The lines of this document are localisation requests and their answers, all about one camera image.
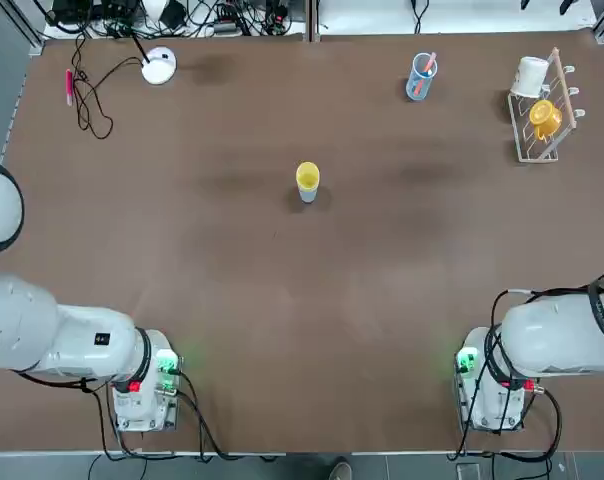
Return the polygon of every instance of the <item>yellow mug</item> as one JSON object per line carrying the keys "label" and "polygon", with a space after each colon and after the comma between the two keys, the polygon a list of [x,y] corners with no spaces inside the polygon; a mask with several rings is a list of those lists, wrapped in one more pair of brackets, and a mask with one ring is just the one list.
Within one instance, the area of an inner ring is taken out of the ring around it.
{"label": "yellow mug", "polygon": [[562,125],[562,112],[548,100],[540,100],[531,107],[529,120],[533,125],[535,136],[539,140],[544,140],[557,132]]}

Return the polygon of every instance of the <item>shoe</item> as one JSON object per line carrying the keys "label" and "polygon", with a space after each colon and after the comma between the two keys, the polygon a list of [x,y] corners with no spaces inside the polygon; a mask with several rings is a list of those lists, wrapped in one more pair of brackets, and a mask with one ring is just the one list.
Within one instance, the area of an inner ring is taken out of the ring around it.
{"label": "shoe", "polygon": [[345,461],[338,463],[333,470],[331,470],[329,480],[353,480],[353,470],[351,470],[351,465]]}

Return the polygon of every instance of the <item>pink marker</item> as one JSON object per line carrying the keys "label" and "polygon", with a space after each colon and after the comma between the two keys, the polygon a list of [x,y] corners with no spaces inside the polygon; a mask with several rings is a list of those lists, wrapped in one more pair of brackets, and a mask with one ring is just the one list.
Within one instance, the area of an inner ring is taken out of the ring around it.
{"label": "pink marker", "polygon": [[66,69],[66,104],[69,107],[73,106],[73,74],[71,70]]}

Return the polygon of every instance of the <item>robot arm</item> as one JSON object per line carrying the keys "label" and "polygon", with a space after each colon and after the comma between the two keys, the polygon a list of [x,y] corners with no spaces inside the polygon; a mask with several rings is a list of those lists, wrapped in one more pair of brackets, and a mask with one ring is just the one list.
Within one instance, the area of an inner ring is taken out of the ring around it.
{"label": "robot arm", "polygon": [[[600,298],[604,308],[604,293]],[[501,333],[507,358],[522,376],[604,372],[604,331],[588,295],[547,297],[514,307]]]}
{"label": "robot arm", "polygon": [[[22,193],[0,165],[0,252],[24,223]],[[58,305],[53,296],[0,273],[0,368],[19,373],[106,378],[120,430],[175,425],[178,357],[156,330],[106,308]]]}
{"label": "robot arm", "polygon": [[470,418],[476,430],[517,429],[527,379],[604,372],[604,277],[560,290],[566,293],[556,289],[511,308],[494,332],[471,330],[456,356],[463,422]]}

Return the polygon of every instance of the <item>drying rack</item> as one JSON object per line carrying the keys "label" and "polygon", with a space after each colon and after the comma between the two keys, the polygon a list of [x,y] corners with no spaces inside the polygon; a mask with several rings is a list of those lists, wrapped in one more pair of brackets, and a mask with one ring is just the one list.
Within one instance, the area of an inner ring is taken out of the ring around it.
{"label": "drying rack", "polygon": [[548,58],[549,70],[540,90],[540,98],[549,100],[562,112],[562,125],[554,135],[540,140],[529,121],[529,110],[538,98],[520,97],[511,92],[507,95],[511,124],[515,136],[518,160],[522,163],[549,163],[558,161],[558,145],[578,126],[577,119],[586,115],[582,109],[573,109],[571,97],[580,93],[577,87],[567,87],[566,74],[575,72],[575,67],[562,67],[560,51],[551,50]]}

